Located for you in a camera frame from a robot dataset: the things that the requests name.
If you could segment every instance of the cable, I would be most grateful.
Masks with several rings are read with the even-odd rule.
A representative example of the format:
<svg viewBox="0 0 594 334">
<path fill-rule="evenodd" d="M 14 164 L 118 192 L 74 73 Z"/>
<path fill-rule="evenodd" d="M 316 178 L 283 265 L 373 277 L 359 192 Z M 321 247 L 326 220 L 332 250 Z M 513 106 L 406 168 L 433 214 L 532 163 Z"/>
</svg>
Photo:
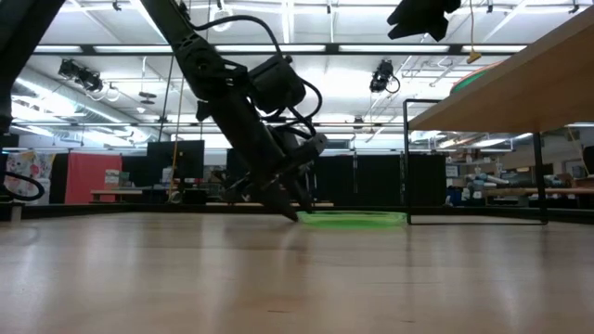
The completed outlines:
<svg viewBox="0 0 594 334">
<path fill-rule="evenodd" d="M 472 9 L 472 0 L 471 2 L 471 52 L 474 53 L 474 10 Z"/>
<path fill-rule="evenodd" d="M 390 94 L 396 94 L 400 91 L 400 80 L 398 80 L 398 78 L 396 78 L 393 74 L 392 77 L 396 80 L 396 82 L 398 83 L 398 88 L 395 91 L 391 91 L 388 89 L 388 87 L 386 87 L 386 92 L 390 93 Z"/>
<path fill-rule="evenodd" d="M 299 111 L 295 110 L 294 107 L 289 107 L 289 110 L 293 115 L 295 115 L 295 118 L 297 119 L 297 121 L 294 122 L 303 123 L 307 127 L 307 130 L 309 130 L 310 134 L 316 135 L 316 128 L 311 122 L 309 122 L 301 113 L 299 113 Z"/>
<path fill-rule="evenodd" d="M 313 90 L 314 93 L 316 93 L 316 96 L 317 96 L 317 107 L 316 107 L 316 109 L 312 113 L 310 113 L 309 115 L 303 117 L 303 119 L 305 119 L 307 122 L 311 122 L 311 120 L 314 118 L 314 116 L 316 116 L 319 113 L 319 111 L 322 109 L 322 104 L 324 102 L 324 99 L 322 97 L 322 93 L 319 92 L 319 90 L 317 89 L 317 87 L 315 87 L 311 83 L 307 82 L 303 78 L 301 80 L 303 81 L 303 84 L 306 85 L 306 86 L 308 86 L 309 88 L 311 88 L 311 90 Z M 299 124 L 300 122 L 303 122 L 303 121 L 300 121 L 299 119 L 297 119 L 296 121 L 292 121 L 292 122 L 288 122 L 286 124 L 282 124 L 282 125 L 278 126 L 278 128 L 281 128 L 281 129 L 282 128 L 287 128 L 287 127 L 293 126 L 295 124 Z"/>
<path fill-rule="evenodd" d="M 208 23 L 203 24 L 201 26 L 196 26 L 196 25 L 192 24 L 191 22 L 188 22 L 188 24 L 195 31 L 204 31 L 204 30 L 210 29 L 210 28 L 212 28 L 212 27 L 214 27 L 216 25 L 219 25 L 219 24 L 224 24 L 224 23 L 233 22 L 233 21 L 239 21 L 239 20 L 248 20 L 248 21 L 255 22 L 255 23 L 261 25 L 266 30 L 266 33 L 268 34 L 268 37 L 272 41 L 272 44 L 275 46 L 275 49 L 277 50 L 278 56 L 282 58 L 282 51 L 280 50 L 280 46 L 278 44 L 277 38 L 272 33 L 272 30 L 266 24 L 266 22 L 264 22 L 263 20 L 258 19 L 256 17 L 249 16 L 249 15 L 235 15 L 235 16 L 231 16 L 231 17 L 227 17 L 227 18 L 216 19 L 214 21 L 208 22 Z M 312 89 L 314 91 L 314 93 L 316 93 L 316 95 L 317 95 L 317 107 L 316 107 L 316 109 L 311 114 L 309 114 L 309 115 L 307 115 L 305 117 L 301 113 L 299 113 L 299 111 L 297 111 L 295 108 L 289 107 L 289 109 L 291 110 L 291 112 L 293 113 L 293 115 L 295 115 L 295 118 L 297 118 L 297 120 L 292 121 L 292 122 L 288 122 L 288 123 L 283 124 L 283 125 L 280 125 L 278 128 L 285 129 L 285 128 L 291 127 L 291 126 L 293 126 L 295 124 L 299 124 L 299 123 L 302 122 L 312 132 L 312 135 L 315 135 L 316 134 L 316 128 L 314 127 L 314 125 L 310 121 L 314 118 L 314 116 L 316 116 L 319 113 L 319 111 L 322 108 L 322 104 L 323 104 L 322 94 L 317 89 L 317 87 L 315 87 L 311 83 L 307 82 L 305 79 L 301 78 L 301 80 L 302 80 L 302 82 L 303 82 L 304 85 L 308 86 L 310 89 Z M 284 109 L 279 109 L 279 110 L 275 111 L 275 113 L 273 115 L 263 117 L 262 119 L 263 120 L 266 120 L 266 119 L 273 118 L 274 116 L 279 116 L 283 111 L 284 111 Z"/>
<path fill-rule="evenodd" d="M 474 61 L 482 57 L 482 55 L 474 51 L 474 9 L 472 8 L 472 0 L 469 1 L 471 5 L 471 55 L 466 59 L 466 63 L 472 64 Z"/>
<path fill-rule="evenodd" d="M 252 22 L 260 24 L 266 30 L 266 33 L 268 33 L 268 37 L 270 37 L 270 40 L 272 41 L 272 44 L 275 46 L 275 49 L 277 50 L 278 55 L 282 57 L 282 51 L 280 51 L 280 46 L 278 45 L 277 37 L 275 37 L 275 35 L 272 33 L 272 30 L 270 30 L 270 27 L 268 27 L 266 22 L 264 22 L 261 19 L 258 19 L 256 17 L 249 16 L 249 15 L 234 15 L 234 16 L 227 17 L 227 18 L 216 19 L 214 21 L 210 21 L 210 22 L 203 24 L 201 26 L 194 25 L 191 22 L 188 22 L 188 24 L 190 27 L 192 27 L 192 29 L 200 32 L 200 31 L 210 29 L 210 28 L 212 28 L 216 25 L 219 25 L 219 24 L 223 24 L 223 23 L 227 23 L 227 22 L 235 22 L 235 21 L 239 21 L 239 20 L 248 20 L 248 21 L 252 21 Z"/>
<path fill-rule="evenodd" d="M 30 184 L 33 184 L 36 188 L 37 188 L 37 195 L 33 195 L 33 196 L 22 196 L 19 194 L 15 194 L 12 191 L 8 190 L 8 188 L 5 185 L 1 185 L 1 187 L 4 189 L 4 191 L 13 199 L 18 199 L 18 200 L 22 200 L 22 201 L 33 201 L 36 199 L 40 199 L 44 194 L 45 194 L 45 189 L 44 186 L 42 186 L 42 184 L 40 184 L 38 181 L 24 176 L 24 175 L 20 175 L 17 173 L 12 173 L 12 172 L 3 172 L 4 176 L 10 176 L 10 177 L 14 177 L 17 178 L 19 180 L 23 180 L 25 182 L 29 182 Z"/>
<path fill-rule="evenodd" d="M 307 134 L 307 133 L 305 133 L 305 132 L 303 132 L 303 131 L 301 131 L 299 129 L 295 129 L 295 128 L 291 128 L 291 127 L 283 128 L 283 129 L 279 129 L 279 130 L 280 131 L 288 132 L 290 134 L 298 135 L 299 137 L 301 137 L 301 138 L 303 138 L 305 140 L 311 139 L 311 137 L 312 137 L 310 134 Z"/>
<path fill-rule="evenodd" d="M 172 201 L 174 198 L 174 174 L 175 174 L 175 165 L 177 164 L 177 142 L 179 141 L 179 122 L 182 119 L 182 101 L 184 99 L 184 83 L 186 81 L 182 80 L 182 86 L 179 93 L 179 108 L 177 109 L 177 126 L 175 127 L 175 144 L 174 144 L 174 162 L 171 166 L 171 176 L 169 177 L 169 201 Z"/>
</svg>

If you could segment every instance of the green object on table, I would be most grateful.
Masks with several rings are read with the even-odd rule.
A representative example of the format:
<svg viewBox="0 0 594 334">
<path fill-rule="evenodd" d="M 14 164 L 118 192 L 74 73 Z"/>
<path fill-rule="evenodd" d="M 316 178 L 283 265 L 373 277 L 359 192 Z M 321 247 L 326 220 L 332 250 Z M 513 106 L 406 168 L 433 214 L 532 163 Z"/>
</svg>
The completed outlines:
<svg viewBox="0 0 594 334">
<path fill-rule="evenodd" d="M 370 229 L 391 228 L 406 223 L 407 215 L 401 212 L 297 212 L 306 225 L 320 228 Z"/>
</svg>

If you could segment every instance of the black metal frame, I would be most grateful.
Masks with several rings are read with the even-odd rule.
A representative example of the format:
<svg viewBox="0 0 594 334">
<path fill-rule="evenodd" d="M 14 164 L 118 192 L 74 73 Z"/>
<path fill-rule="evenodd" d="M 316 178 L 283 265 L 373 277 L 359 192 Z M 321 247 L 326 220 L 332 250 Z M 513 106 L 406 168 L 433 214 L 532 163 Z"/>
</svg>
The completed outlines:
<svg viewBox="0 0 594 334">
<path fill-rule="evenodd" d="M 536 174 L 536 187 L 538 189 L 538 207 L 539 207 L 539 218 L 540 223 L 423 223 L 413 224 L 411 221 L 412 216 L 412 205 L 410 197 L 410 178 L 408 177 L 408 104 L 409 103 L 439 103 L 442 100 L 439 99 L 423 99 L 423 98 L 408 98 L 402 103 L 404 128 L 405 128 L 405 156 L 403 159 L 403 170 L 405 177 L 405 186 L 402 189 L 403 197 L 405 199 L 405 208 L 407 212 L 407 224 L 409 225 L 547 225 L 549 223 L 549 214 L 547 210 L 547 196 L 545 194 L 545 179 L 543 175 L 542 165 L 542 151 L 541 151 L 541 140 L 540 133 L 533 133 L 534 147 L 535 147 L 535 174 Z"/>
</svg>

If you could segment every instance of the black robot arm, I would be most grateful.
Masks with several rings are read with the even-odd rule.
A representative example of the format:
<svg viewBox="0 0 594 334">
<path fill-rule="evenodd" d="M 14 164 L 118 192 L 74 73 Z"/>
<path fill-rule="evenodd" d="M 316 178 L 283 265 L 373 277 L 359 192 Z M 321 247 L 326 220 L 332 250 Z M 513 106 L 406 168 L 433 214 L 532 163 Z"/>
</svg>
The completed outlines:
<svg viewBox="0 0 594 334">
<path fill-rule="evenodd" d="M 326 146 L 326 137 L 317 134 L 311 124 L 311 119 L 320 110 L 322 98 L 313 85 L 293 71 L 291 58 L 283 57 L 268 26 L 257 18 L 236 16 L 196 27 L 190 24 L 189 15 L 175 0 L 141 1 L 171 45 L 187 83 L 200 100 L 197 118 L 203 121 L 212 117 L 248 166 L 249 174 L 236 184 L 236 188 L 249 191 L 253 199 L 292 220 L 297 220 L 297 215 L 290 204 L 291 197 L 310 211 L 309 196 L 296 177 Z M 0 25 L 3 27 L 0 34 L 0 72 L 3 74 L 0 79 L 0 134 L 8 132 L 12 121 L 12 84 L 63 3 L 64 0 L 0 1 Z M 212 45 L 195 33 L 231 20 L 251 20 L 262 25 L 271 36 L 277 53 L 248 71 L 244 66 L 222 59 Z M 319 103 L 314 112 L 304 117 L 294 107 L 305 97 L 305 85 L 314 90 Z M 262 122 L 278 120 L 285 109 L 295 115 L 295 120 L 277 128 Z M 258 110 L 267 116 L 261 117 Z M 291 128 L 299 122 L 309 129 L 310 134 Z M 299 145 L 295 135 L 305 138 L 305 142 Z M 287 192 L 281 191 L 281 185 Z"/>
<path fill-rule="evenodd" d="M 194 26 L 174 0 L 141 0 L 148 14 L 171 45 L 177 63 L 192 92 L 200 100 L 197 118 L 212 117 L 231 146 L 248 166 L 249 173 L 232 191 L 248 191 L 252 198 L 291 220 L 297 214 L 291 198 L 311 211 L 311 199 L 297 182 L 303 166 L 324 150 L 326 137 L 317 134 L 311 118 L 321 107 L 321 95 L 291 68 L 290 57 L 283 57 L 278 42 L 260 19 L 235 16 Z M 260 66 L 247 68 L 225 60 L 214 47 L 195 31 L 233 20 L 250 20 L 262 25 L 271 37 L 277 53 Z M 303 101 L 305 86 L 319 99 L 316 110 L 304 117 L 294 107 Z M 289 109 L 296 120 L 277 128 L 263 123 L 258 110 L 277 117 Z M 303 122 L 311 134 L 291 128 Z M 299 145 L 295 135 L 306 140 Z"/>
</svg>

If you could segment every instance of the fluorescent light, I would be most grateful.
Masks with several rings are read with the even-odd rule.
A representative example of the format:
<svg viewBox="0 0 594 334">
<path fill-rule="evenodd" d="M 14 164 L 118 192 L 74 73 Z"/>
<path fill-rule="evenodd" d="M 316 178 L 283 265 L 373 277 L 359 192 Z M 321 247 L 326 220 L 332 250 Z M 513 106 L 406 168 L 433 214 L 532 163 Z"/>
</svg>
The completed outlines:
<svg viewBox="0 0 594 334">
<path fill-rule="evenodd" d="M 513 152 L 511 148 L 482 148 L 481 152 L 483 153 L 505 153 L 505 152 Z"/>
<path fill-rule="evenodd" d="M 494 146 L 497 144 L 501 144 L 504 141 L 505 141 L 505 139 L 486 139 L 486 140 L 480 141 L 478 143 L 475 143 L 472 146 L 475 148 L 486 148 L 486 147 Z"/>
<path fill-rule="evenodd" d="M 103 133 L 99 133 L 99 132 L 95 132 L 95 131 L 84 133 L 83 136 L 87 139 L 91 139 L 91 140 L 101 143 L 101 144 L 107 144 L 112 147 L 131 147 L 132 146 L 132 144 L 130 144 L 127 140 L 118 138 L 114 135 L 107 135 L 107 134 L 103 134 Z"/>
<path fill-rule="evenodd" d="M 83 53 L 78 45 L 38 45 L 33 53 Z"/>
<path fill-rule="evenodd" d="M 441 53 L 449 45 L 340 45 L 340 52 L 395 52 L 395 53 Z"/>
<path fill-rule="evenodd" d="M 93 46 L 98 53 L 171 53 L 168 45 L 99 45 Z"/>
<path fill-rule="evenodd" d="M 222 9 L 218 9 L 218 8 L 216 10 L 209 9 L 209 11 L 211 12 L 211 21 L 233 16 L 233 11 L 231 10 L 231 8 L 225 6 L 225 3 L 221 2 L 221 7 L 222 7 Z M 229 28 L 231 28 L 231 24 L 233 24 L 233 22 L 217 24 L 217 25 L 213 26 L 213 30 L 216 32 L 224 32 L 224 31 L 228 30 Z"/>
<path fill-rule="evenodd" d="M 165 37 L 163 37 L 163 34 L 161 33 L 161 29 L 159 29 L 159 27 L 157 27 L 157 24 L 155 24 L 155 21 L 152 20 L 152 17 L 147 12 L 147 9 L 144 7 L 144 5 L 142 5 L 142 2 L 140 0 L 130 0 L 130 4 L 134 8 L 136 8 L 136 10 L 138 10 L 140 16 L 142 16 L 147 21 L 148 25 L 152 28 L 152 30 L 154 30 L 163 41 L 166 41 Z"/>
<path fill-rule="evenodd" d="M 219 52 L 275 52 L 274 45 L 217 45 Z M 280 45 L 282 52 L 324 52 L 325 45 Z"/>
<path fill-rule="evenodd" d="M 524 50 L 527 45 L 475 45 L 474 51 L 476 52 L 493 52 L 493 53 L 507 53 L 507 52 L 520 52 Z M 464 45 L 462 47 L 462 52 L 470 53 L 472 47 L 470 45 Z"/>
<path fill-rule="evenodd" d="M 80 126 L 130 126 L 131 123 L 81 123 Z"/>
<path fill-rule="evenodd" d="M 37 127 L 37 126 L 29 126 L 27 128 L 24 128 L 24 127 L 20 127 L 20 126 L 16 126 L 16 125 L 11 125 L 10 127 L 13 128 L 13 129 L 25 131 L 25 132 L 36 134 L 36 135 L 54 136 L 54 134 L 52 134 L 51 132 L 47 131 L 46 129 L 42 129 L 42 128 Z"/>
<path fill-rule="evenodd" d="M 579 122 L 573 124 L 567 124 L 565 127 L 594 127 L 594 123 Z"/>
<path fill-rule="evenodd" d="M 524 138 L 527 138 L 527 137 L 529 137 L 531 135 L 532 135 L 531 133 L 526 133 L 526 134 L 523 134 L 523 135 L 518 135 L 517 137 L 514 137 L 513 139 L 515 139 L 515 140 L 524 139 Z"/>
</svg>

